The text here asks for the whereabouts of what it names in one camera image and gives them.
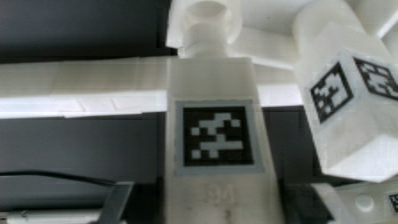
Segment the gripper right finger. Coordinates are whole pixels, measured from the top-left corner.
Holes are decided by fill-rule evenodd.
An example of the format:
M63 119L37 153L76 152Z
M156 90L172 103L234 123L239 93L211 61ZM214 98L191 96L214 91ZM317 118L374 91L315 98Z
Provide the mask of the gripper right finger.
M326 183L312 184L314 192L317 194L321 203L331 215L331 220L326 224L346 224L347 215L344 211L344 205L335 193L333 187Z

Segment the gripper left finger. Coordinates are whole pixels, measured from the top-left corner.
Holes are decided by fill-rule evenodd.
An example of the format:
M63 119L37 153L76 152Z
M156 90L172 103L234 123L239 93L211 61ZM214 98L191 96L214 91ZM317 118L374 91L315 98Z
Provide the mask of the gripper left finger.
M100 185L109 188L109 193L102 203L97 224L118 224L134 183L102 182Z

